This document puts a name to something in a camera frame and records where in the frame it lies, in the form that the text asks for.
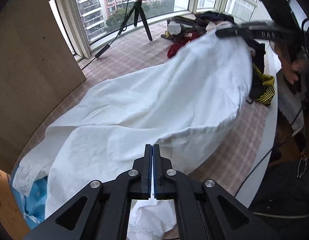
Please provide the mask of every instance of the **tree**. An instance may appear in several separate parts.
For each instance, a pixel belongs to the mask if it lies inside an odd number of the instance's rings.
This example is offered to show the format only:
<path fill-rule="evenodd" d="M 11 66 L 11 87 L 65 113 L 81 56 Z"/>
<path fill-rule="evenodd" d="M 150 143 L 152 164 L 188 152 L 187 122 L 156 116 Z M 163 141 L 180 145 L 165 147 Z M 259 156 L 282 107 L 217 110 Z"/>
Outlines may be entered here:
<path fill-rule="evenodd" d="M 156 2 L 152 2 L 151 4 L 147 4 L 144 2 L 142 3 L 142 8 L 145 12 L 146 18 L 148 19 L 154 16 L 173 12 L 174 1 L 175 0 L 156 1 Z M 133 7 L 133 4 L 128 5 L 127 13 L 129 13 L 132 7 Z M 125 18 L 125 11 L 126 11 L 125 7 L 121 9 L 117 9 L 115 13 L 108 18 L 108 20 L 106 21 L 107 23 L 106 31 L 108 33 L 113 32 L 115 30 L 119 30 Z M 127 25 L 133 24 L 133 19 L 134 19 L 134 12 L 130 16 Z"/>

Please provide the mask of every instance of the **pile of clothes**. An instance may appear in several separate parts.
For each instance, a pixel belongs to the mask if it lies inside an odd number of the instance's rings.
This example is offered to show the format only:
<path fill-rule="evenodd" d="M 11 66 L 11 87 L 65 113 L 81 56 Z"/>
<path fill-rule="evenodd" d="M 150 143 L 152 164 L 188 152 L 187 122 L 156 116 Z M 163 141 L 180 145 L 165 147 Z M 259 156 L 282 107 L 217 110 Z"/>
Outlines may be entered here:
<path fill-rule="evenodd" d="M 167 53 L 168 58 L 172 58 L 181 47 L 204 35 L 216 25 L 229 22 L 235 24 L 232 16 L 211 11 L 196 13 L 195 20 L 181 16 L 168 19 L 167 31 L 161 35 L 173 42 Z M 250 48 L 253 63 L 252 87 L 248 102 L 256 100 L 264 105 L 270 105 L 275 94 L 274 77 L 263 73 L 265 45 L 255 40 L 246 40 L 246 43 Z"/>

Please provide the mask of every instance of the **black cable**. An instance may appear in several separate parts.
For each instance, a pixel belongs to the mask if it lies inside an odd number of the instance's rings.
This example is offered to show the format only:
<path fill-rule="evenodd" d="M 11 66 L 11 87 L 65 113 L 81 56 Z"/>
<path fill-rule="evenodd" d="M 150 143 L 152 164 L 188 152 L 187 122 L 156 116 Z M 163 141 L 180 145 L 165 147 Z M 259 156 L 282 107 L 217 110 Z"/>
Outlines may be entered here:
<path fill-rule="evenodd" d="M 301 107 L 300 107 L 299 112 L 296 114 L 296 117 L 293 119 L 293 121 L 292 121 L 292 123 L 291 123 L 291 126 L 294 124 L 294 122 L 295 122 L 296 119 L 298 118 L 299 114 L 301 113 L 301 110 L 302 110 L 302 103 L 301 103 Z"/>
<path fill-rule="evenodd" d="M 301 113 L 302 107 L 300 108 L 299 112 L 297 113 L 296 117 L 293 119 L 291 125 L 294 124 L 294 122 L 296 121 L 297 117 L 299 116 L 299 114 Z M 262 163 L 262 161 L 268 156 L 268 154 L 273 150 L 273 149 L 279 149 L 282 145 L 284 145 L 287 141 L 284 141 L 283 143 L 280 143 L 278 145 L 274 145 L 272 146 L 272 148 L 267 152 L 267 154 L 258 162 L 258 164 L 253 168 L 253 170 L 248 174 L 248 176 L 244 179 L 244 181 L 241 183 L 239 189 L 237 190 L 237 192 L 235 193 L 234 197 L 237 196 L 237 194 L 239 193 L 240 189 L 242 188 L 243 184 L 245 184 L 245 182 L 247 181 L 247 179 L 250 177 L 250 175 L 255 171 L 255 169 L 260 165 L 260 163 Z"/>
<path fill-rule="evenodd" d="M 305 51 L 305 54 L 308 58 L 308 61 L 309 61 L 309 46 L 308 46 L 308 40 L 307 40 L 307 35 L 305 34 L 305 31 L 304 31 L 304 25 L 305 23 L 309 21 L 308 18 L 304 19 L 301 23 L 301 31 L 304 33 L 304 51 Z"/>
<path fill-rule="evenodd" d="M 81 70 L 83 70 L 86 66 L 88 66 L 91 62 L 93 62 L 95 59 L 99 58 L 107 49 L 110 48 L 110 45 L 117 39 L 117 37 L 119 36 L 119 34 L 121 32 L 124 32 L 126 29 L 127 29 L 127 22 L 126 22 L 126 19 L 127 19 L 127 11 L 128 11 L 128 3 L 129 3 L 129 0 L 127 0 L 127 6 L 126 6 L 126 12 L 125 12 L 125 17 L 124 17 L 124 20 L 122 22 L 122 24 L 120 25 L 120 28 L 119 28 L 119 31 L 117 33 L 117 36 L 114 38 L 114 40 L 110 43 L 110 44 L 107 44 L 106 46 L 104 46 L 94 57 L 93 60 L 91 60 L 88 64 L 86 64 Z"/>
<path fill-rule="evenodd" d="M 88 66 L 91 62 L 93 62 L 96 59 L 96 57 L 94 57 L 88 64 L 86 64 L 81 70 L 83 70 L 86 66 Z"/>
<path fill-rule="evenodd" d="M 128 27 L 128 26 L 127 26 L 127 23 L 125 22 L 125 21 L 126 21 L 126 18 L 127 18 L 128 3 L 129 3 L 129 0 L 127 0 L 127 6 L 126 6 L 126 12 L 125 12 L 124 21 L 122 22 L 122 24 L 121 24 L 121 26 L 120 26 L 120 28 L 119 28 L 119 31 L 118 31 L 118 33 L 117 33 L 117 36 L 115 37 L 115 39 L 114 39 L 109 45 L 111 45 L 111 44 L 117 39 L 117 37 L 119 36 L 120 31 L 121 31 L 121 32 L 124 32 L 124 31 L 127 29 L 127 27 Z"/>

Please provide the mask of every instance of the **wooden board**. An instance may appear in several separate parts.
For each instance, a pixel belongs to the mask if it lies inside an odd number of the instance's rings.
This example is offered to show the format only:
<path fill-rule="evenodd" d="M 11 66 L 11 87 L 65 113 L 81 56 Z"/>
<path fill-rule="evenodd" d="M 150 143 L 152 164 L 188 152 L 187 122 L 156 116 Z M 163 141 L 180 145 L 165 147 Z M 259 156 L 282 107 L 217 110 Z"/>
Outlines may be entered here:
<path fill-rule="evenodd" d="M 48 0 L 10 0 L 0 13 L 0 169 L 11 172 L 40 123 L 84 80 Z"/>
<path fill-rule="evenodd" d="M 10 190 L 7 174 L 1 170 L 0 223 L 13 240 L 22 240 L 30 231 Z"/>

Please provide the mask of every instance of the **red cloth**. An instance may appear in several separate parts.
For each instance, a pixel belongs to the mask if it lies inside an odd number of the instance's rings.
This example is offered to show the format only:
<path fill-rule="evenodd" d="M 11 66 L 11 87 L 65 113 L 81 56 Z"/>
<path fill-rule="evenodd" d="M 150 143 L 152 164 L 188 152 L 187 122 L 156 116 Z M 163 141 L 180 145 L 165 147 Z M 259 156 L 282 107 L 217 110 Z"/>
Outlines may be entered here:
<path fill-rule="evenodd" d="M 181 47 L 185 46 L 188 42 L 193 41 L 194 39 L 198 37 L 199 35 L 195 31 L 190 31 L 188 33 L 185 33 L 184 37 L 182 37 L 177 42 L 171 45 L 170 49 L 168 50 L 167 57 L 172 58 L 174 55 L 176 55 L 176 53 Z"/>

